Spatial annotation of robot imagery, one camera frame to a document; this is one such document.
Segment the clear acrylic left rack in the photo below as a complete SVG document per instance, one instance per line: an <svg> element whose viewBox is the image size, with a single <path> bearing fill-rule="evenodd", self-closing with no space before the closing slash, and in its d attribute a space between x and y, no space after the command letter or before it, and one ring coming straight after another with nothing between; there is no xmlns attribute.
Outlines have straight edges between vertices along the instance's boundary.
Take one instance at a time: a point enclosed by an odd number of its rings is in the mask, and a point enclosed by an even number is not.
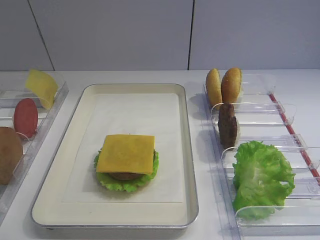
<svg viewBox="0 0 320 240"><path fill-rule="evenodd" d="M35 102L38 111L38 124L35 135L31 138L22 136L21 142L23 155L13 171L10 182L0 186L0 219L3 220L12 202L21 187L26 174L29 171L44 139L47 136L68 92L69 88L63 76L57 71L48 71L48 75L54 78L58 88L54 95L53 106L45 109L30 90L25 88L25 82L29 73L27 71L2 71L0 73L0 125L13 127L13 117L16 105L25 98Z"/></svg>

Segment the cream metal tray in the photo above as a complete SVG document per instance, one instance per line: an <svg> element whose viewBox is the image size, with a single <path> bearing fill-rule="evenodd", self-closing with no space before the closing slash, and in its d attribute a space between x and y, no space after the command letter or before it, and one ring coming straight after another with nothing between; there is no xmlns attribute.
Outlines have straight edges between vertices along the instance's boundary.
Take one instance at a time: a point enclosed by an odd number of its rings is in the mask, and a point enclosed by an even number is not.
<svg viewBox="0 0 320 240"><path fill-rule="evenodd" d="M34 201L48 228L177 228L199 207L183 86L87 86Z"/></svg>

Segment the clear acrylic right rack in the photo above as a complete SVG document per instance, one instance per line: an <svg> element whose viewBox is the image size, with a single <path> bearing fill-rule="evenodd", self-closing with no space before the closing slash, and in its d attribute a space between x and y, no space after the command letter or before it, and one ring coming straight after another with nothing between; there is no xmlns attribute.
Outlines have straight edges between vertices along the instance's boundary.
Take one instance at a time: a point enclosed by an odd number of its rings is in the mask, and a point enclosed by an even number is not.
<svg viewBox="0 0 320 240"><path fill-rule="evenodd" d="M271 75L212 69L204 101L225 240L320 236L320 149L294 131L296 106Z"/></svg>

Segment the clear acrylic rack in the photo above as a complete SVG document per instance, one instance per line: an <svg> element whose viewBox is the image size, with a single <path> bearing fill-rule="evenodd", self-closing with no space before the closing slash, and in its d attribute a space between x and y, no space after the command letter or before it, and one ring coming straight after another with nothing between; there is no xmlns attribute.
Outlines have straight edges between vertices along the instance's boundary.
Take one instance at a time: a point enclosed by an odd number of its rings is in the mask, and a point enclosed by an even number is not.
<svg viewBox="0 0 320 240"><path fill-rule="evenodd" d="M320 149L294 131L296 106L271 75L212 69L204 101L225 240L320 236Z"/></svg>
<svg viewBox="0 0 320 240"><path fill-rule="evenodd" d="M25 88L25 82L29 73L27 71L2 71L0 73L0 125L13 127L13 117L16 105L25 98L35 102L38 111L38 124L35 135L31 138L22 136L21 142L23 155L13 171L10 182L0 186L0 219L3 220L12 202L21 187L26 174L29 171L44 139L47 136L68 92L69 88L63 76L57 71L48 71L48 75L54 78L58 88L54 95L53 106L45 109L30 90Z"/></svg>

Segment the brown meat patty in rack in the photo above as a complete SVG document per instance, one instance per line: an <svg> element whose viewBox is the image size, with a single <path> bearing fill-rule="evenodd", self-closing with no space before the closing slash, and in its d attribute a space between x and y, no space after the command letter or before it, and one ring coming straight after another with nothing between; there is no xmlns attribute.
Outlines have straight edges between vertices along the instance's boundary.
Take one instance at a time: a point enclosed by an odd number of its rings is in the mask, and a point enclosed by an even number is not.
<svg viewBox="0 0 320 240"><path fill-rule="evenodd" d="M238 135L238 122L234 106L230 103L223 103L219 108L218 130L222 147L234 147Z"/></svg>

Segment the brown bun in left rack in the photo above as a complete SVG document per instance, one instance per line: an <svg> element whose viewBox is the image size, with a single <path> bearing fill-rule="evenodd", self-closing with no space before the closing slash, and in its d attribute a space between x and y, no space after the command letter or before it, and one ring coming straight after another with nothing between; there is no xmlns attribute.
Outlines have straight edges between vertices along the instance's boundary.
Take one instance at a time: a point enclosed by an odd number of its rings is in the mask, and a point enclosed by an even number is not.
<svg viewBox="0 0 320 240"><path fill-rule="evenodd" d="M23 155L18 134L10 127L0 127L0 184L7 185Z"/></svg>

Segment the left bun in right rack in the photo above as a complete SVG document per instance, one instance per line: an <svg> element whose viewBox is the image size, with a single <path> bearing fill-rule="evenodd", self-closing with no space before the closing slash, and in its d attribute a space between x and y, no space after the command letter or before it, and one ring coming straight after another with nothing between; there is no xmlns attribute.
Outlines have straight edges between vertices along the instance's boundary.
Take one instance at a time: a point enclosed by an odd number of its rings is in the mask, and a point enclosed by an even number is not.
<svg viewBox="0 0 320 240"><path fill-rule="evenodd" d="M213 68L207 73L205 87L212 107L223 102L220 74L217 68Z"/></svg>

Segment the brown patty on tray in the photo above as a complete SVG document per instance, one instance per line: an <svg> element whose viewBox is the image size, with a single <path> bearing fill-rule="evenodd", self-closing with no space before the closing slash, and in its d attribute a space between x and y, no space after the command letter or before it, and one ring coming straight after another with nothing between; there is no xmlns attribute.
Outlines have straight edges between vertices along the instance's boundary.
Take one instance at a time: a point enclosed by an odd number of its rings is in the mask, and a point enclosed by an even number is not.
<svg viewBox="0 0 320 240"><path fill-rule="evenodd" d="M141 178L145 178L147 180L153 179L158 171L159 167L159 153L157 151L153 151L153 168L151 174L144 173L130 173L130 172L114 172L108 173L108 175L118 181L133 181Z"/></svg>

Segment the green lettuce leaf in rack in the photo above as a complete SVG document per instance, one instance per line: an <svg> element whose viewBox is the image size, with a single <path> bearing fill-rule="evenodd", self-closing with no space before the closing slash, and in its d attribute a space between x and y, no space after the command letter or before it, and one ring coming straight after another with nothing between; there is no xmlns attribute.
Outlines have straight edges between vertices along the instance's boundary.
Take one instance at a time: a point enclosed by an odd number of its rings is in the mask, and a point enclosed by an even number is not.
<svg viewBox="0 0 320 240"><path fill-rule="evenodd" d="M273 145L249 141L239 145L235 154L232 203L239 218L264 219L283 208L295 188L290 163Z"/></svg>

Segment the green lettuce on tray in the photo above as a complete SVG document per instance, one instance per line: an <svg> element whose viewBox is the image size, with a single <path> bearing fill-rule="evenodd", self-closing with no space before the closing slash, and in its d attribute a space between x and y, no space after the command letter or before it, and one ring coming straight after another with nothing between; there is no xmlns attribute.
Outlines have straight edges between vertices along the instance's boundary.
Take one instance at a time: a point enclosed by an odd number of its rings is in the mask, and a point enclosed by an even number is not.
<svg viewBox="0 0 320 240"><path fill-rule="evenodd" d="M150 175L143 174L142 176L132 180L118 180L110 176L109 173L96 172L95 176L101 186L109 191L132 193L140 187L147 185L157 175L159 167L159 153L154 150L153 154L153 172Z"/></svg>

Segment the yellow cheese slice on burger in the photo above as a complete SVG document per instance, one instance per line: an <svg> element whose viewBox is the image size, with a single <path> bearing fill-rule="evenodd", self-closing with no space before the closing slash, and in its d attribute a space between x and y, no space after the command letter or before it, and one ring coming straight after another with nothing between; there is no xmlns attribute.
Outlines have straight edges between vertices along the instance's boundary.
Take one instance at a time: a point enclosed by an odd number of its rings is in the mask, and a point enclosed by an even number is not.
<svg viewBox="0 0 320 240"><path fill-rule="evenodd" d="M107 135L98 157L96 172L150 175L153 172L154 149L153 135Z"/></svg>

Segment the red tomato slice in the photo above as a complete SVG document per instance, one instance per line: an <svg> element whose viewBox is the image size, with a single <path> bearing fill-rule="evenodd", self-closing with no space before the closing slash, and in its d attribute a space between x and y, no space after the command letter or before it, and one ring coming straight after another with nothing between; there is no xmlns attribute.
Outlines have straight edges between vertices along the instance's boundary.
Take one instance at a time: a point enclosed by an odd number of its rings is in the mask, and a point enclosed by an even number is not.
<svg viewBox="0 0 320 240"><path fill-rule="evenodd" d="M31 98L18 102L13 115L13 127L16 132L31 138L36 133L38 125L38 110Z"/></svg>

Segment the yellow cheese slice in rack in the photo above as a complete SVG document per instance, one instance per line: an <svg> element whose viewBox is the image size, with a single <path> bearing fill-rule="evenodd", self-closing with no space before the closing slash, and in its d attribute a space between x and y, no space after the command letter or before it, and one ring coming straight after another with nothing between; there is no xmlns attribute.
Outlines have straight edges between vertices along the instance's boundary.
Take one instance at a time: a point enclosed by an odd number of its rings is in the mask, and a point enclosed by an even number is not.
<svg viewBox="0 0 320 240"><path fill-rule="evenodd" d="M52 76L43 71L30 69L25 87L39 98L46 110L53 106L58 85Z"/></svg>

